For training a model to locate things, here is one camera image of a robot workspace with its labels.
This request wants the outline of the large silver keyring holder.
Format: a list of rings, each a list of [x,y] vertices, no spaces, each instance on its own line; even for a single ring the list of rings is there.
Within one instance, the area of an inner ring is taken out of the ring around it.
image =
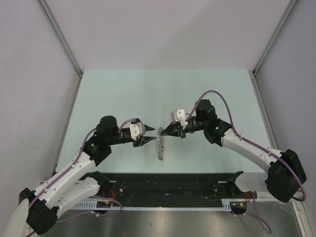
[[[157,158],[159,160],[163,160],[164,158],[164,138],[161,135],[163,131],[162,127],[157,129],[157,139],[156,139],[156,151],[157,151]]]

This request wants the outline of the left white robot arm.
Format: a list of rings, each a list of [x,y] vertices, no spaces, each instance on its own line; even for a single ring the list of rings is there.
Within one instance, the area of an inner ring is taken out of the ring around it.
[[[128,128],[118,126],[114,116],[105,116],[85,137],[82,146],[63,169],[35,189],[23,189],[19,202],[29,202],[26,223],[33,234],[42,235],[50,230],[63,213],[82,200],[106,196],[109,180],[100,172],[92,172],[112,152],[112,145],[132,143],[138,148],[155,140],[146,136],[154,128],[139,118],[127,120]]]

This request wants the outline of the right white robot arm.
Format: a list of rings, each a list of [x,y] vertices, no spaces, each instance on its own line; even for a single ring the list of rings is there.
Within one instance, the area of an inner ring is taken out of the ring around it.
[[[264,182],[274,198],[281,202],[294,198],[307,180],[296,152],[265,148],[240,135],[230,123],[217,117],[210,100],[202,99],[196,106],[196,114],[190,118],[185,118],[182,109],[173,111],[172,122],[161,135],[185,138],[188,133],[203,131],[209,143],[235,151],[265,171]]]

